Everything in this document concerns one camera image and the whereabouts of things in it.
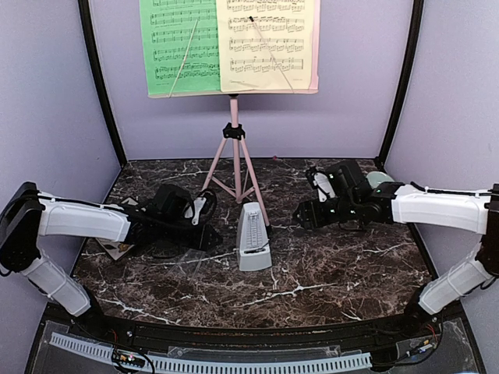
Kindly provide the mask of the clear metronome front cover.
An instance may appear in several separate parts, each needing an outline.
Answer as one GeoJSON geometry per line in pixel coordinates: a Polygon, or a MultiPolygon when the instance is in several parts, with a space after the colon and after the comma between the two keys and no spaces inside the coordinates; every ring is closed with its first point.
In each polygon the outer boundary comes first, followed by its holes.
{"type": "Polygon", "coordinates": [[[169,277],[192,278],[200,268],[200,264],[205,257],[205,252],[201,250],[189,249],[181,255],[176,263],[168,271],[169,277]]]}

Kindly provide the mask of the white metronome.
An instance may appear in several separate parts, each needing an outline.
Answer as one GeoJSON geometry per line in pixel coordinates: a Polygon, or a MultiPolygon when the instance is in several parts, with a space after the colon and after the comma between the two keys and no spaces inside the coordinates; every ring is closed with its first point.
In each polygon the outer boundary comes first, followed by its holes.
{"type": "Polygon", "coordinates": [[[260,271],[272,266],[270,241],[258,202],[245,203],[239,216],[236,254],[239,270],[260,271]]]}

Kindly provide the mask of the pink perforated music stand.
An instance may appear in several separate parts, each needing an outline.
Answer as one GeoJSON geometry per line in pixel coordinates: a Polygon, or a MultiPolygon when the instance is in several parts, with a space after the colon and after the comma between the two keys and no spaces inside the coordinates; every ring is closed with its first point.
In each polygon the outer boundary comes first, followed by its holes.
{"type": "MultiPolygon", "coordinates": [[[[317,16],[320,18],[320,3],[317,10],[317,16]]],[[[235,169],[235,184],[229,189],[229,193],[235,198],[238,203],[241,203],[248,195],[259,195],[260,187],[257,181],[251,181],[249,184],[244,184],[241,179],[241,168],[246,168],[248,175],[251,178],[255,177],[255,171],[250,158],[249,150],[246,145],[246,134],[242,125],[239,122],[239,96],[242,94],[314,94],[318,91],[319,74],[318,74],[318,59],[319,59],[319,42],[320,42],[320,20],[317,21],[317,30],[314,33],[314,51],[316,53],[316,61],[314,63],[315,74],[313,75],[313,85],[309,90],[286,92],[286,91],[263,91],[242,93],[226,93],[221,90],[216,92],[193,94],[178,94],[174,96],[153,96],[151,98],[171,98],[171,97],[192,97],[201,95],[226,95],[230,102],[231,118],[229,124],[225,127],[222,139],[224,141],[232,141],[233,143],[233,163],[235,169]]]]}

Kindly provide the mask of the yellow paper sheet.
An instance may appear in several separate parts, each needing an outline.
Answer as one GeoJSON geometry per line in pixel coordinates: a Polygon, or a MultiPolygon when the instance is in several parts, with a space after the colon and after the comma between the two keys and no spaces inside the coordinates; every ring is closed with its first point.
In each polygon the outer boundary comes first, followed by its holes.
{"type": "Polygon", "coordinates": [[[309,90],[316,1],[217,1],[221,91],[309,90]]]}

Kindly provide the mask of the green sheet music page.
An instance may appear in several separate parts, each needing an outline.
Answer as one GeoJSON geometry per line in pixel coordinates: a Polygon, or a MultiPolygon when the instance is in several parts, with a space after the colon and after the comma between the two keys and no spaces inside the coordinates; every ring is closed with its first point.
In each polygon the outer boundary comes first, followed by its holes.
{"type": "Polygon", "coordinates": [[[140,25],[151,97],[221,89],[215,1],[141,1],[140,25]]]}

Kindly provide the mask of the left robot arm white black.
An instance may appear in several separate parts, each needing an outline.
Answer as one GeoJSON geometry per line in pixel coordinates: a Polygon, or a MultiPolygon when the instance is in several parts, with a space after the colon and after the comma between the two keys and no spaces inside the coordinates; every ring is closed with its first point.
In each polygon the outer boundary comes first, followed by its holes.
{"type": "Polygon", "coordinates": [[[204,190],[198,197],[176,185],[161,185],[142,203],[98,204],[53,196],[33,182],[23,183],[1,213],[3,277],[21,273],[80,318],[80,328],[94,340],[110,333],[95,297],[38,247],[41,236],[98,238],[126,245],[148,245],[160,239],[208,251],[222,243],[210,223],[217,197],[204,190]]]}

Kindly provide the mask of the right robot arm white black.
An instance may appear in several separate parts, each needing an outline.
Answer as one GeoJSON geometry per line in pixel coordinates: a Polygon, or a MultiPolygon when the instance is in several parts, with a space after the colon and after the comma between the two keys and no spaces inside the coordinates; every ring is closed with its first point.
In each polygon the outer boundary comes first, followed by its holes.
{"type": "Polygon", "coordinates": [[[432,189],[396,182],[379,171],[366,174],[354,160],[325,171],[311,168],[306,179],[318,197],[301,202],[293,218],[308,230],[357,221],[361,225],[432,224],[480,235],[467,257],[414,294],[398,320],[403,337],[416,337],[429,316],[498,277],[497,186],[476,191],[432,189]]]}

